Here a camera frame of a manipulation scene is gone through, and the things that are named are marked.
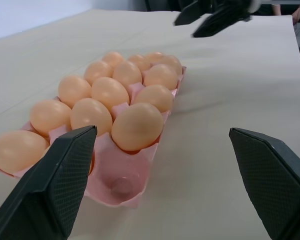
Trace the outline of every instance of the pink egg carton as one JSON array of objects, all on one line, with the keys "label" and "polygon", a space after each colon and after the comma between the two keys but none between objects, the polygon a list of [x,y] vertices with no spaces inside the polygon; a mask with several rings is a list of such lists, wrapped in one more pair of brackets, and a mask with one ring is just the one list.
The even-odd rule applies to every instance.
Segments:
[{"label": "pink egg carton", "polygon": [[[174,97],[179,91],[185,72],[186,67],[183,67],[177,87],[171,91]],[[143,88],[145,87],[139,82],[129,86],[131,103]],[[114,117],[116,118],[128,107],[127,103],[114,106],[112,109]],[[171,111],[162,113],[164,123],[170,113]],[[38,133],[30,122],[27,122],[21,129]],[[68,131],[66,126],[61,126],[50,131],[47,140],[52,144],[56,138]],[[114,143],[109,133],[98,136],[94,143],[93,169],[88,176],[84,195],[108,207],[138,207],[142,194],[146,190],[160,137],[151,146],[138,152],[125,152]],[[14,174],[8,174],[1,169],[0,172],[11,177],[21,178],[31,167]]]}]

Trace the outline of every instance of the table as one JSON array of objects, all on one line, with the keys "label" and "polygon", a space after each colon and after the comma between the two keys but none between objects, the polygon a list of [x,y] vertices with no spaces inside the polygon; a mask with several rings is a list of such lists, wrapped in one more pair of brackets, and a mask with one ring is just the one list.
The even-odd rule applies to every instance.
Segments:
[{"label": "table", "polygon": [[[84,198],[70,240],[269,240],[245,191],[231,127],[283,140],[300,157],[300,55],[290,16],[254,16],[210,38],[177,12],[90,10],[0,39],[0,134],[109,50],[161,51],[187,73],[138,209]],[[0,175],[0,204],[17,180]]]}]

